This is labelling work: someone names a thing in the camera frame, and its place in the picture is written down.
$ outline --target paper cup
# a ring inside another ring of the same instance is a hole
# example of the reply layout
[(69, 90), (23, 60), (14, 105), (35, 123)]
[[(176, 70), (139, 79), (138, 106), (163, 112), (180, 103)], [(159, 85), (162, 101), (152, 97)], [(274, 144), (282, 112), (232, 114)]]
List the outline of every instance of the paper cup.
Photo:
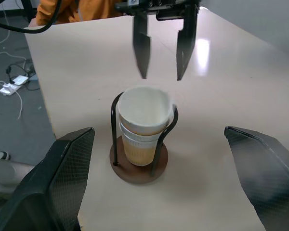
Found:
[(120, 122), (120, 129), (122, 133), (124, 133), (127, 137), (131, 138), (134, 141), (140, 141), (140, 142), (156, 141), (159, 139), (159, 136), (161, 135), (161, 133), (159, 133), (153, 136), (140, 136), (129, 131), (126, 127), (124, 127), (124, 125), (121, 122)]
[(149, 165), (154, 158), (155, 148), (158, 141), (141, 142), (122, 134), (125, 155), (132, 164), (137, 166)]
[(141, 86), (126, 90), (118, 102), (123, 126), (140, 136), (161, 133), (173, 114), (172, 100), (160, 89)]

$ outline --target shoe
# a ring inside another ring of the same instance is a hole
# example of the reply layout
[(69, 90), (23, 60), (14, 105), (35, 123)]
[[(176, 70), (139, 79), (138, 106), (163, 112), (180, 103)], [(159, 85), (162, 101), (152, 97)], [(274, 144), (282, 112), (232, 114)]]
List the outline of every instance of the shoe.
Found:
[(11, 156), (7, 152), (0, 152), (0, 160), (9, 160)]

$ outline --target table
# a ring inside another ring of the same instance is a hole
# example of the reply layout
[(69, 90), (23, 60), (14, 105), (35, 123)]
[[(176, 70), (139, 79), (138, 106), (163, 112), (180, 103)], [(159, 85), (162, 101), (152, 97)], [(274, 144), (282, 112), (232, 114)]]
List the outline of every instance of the table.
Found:
[[(135, 63), (129, 16), (26, 35), (56, 137), (89, 126), (96, 131), (79, 212), (85, 231), (263, 231), (223, 130), (257, 130), (289, 149), (289, 57), (202, 8), (196, 48), (177, 82), (182, 21), (150, 16), (148, 24), (147, 80)], [(169, 92), (179, 121), (165, 139), (164, 175), (149, 185), (131, 185), (109, 163), (110, 107), (120, 92), (141, 84)]]

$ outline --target brown coaster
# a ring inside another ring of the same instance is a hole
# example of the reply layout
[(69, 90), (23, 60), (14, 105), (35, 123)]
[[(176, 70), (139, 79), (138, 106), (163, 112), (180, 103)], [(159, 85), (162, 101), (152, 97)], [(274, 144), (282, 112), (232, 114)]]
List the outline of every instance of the brown coaster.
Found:
[(153, 177), (150, 176), (152, 163), (147, 166), (136, 166), (128, 161), (124, 153), (122, 137), (117, 138), (118, 166), (114, 166), (114, 150), (113, 146), (110, 149), (110, 164), (114, 172), (124, 181), (133, 184), (149, 183), (162, 175), (168, 162), (168, 151), (165, 145), (161, 148), (158, 166)]

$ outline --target orange jacket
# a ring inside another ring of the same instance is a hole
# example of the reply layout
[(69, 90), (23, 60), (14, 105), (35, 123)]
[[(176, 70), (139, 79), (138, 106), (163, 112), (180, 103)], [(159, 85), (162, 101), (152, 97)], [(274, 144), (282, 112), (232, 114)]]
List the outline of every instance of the orange jacket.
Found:
[[(58, 0), (40, 0), (36, 16), (39, 26), (47, 24)], [(112, 18), (122, 14), (114, 9), (121, 0), (62, 0), (56, 24)]]

